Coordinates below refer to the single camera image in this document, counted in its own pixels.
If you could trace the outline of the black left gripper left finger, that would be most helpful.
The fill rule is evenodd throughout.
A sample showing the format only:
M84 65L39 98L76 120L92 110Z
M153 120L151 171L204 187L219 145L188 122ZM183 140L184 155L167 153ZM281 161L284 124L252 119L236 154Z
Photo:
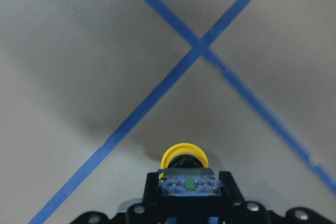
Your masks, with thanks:
M161 203L161 198L162 195L159 187L159 173L148 173L144 187L143 203L147 206L158 207Z

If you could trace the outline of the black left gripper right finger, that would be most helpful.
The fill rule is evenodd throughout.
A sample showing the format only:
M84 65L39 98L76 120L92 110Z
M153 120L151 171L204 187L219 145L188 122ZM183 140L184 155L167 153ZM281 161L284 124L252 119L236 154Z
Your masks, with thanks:
M224 194L226 201L231 206L238 206L244 202L244 197L238 188L231 172L220 171L218 178L222 183L221 191Z

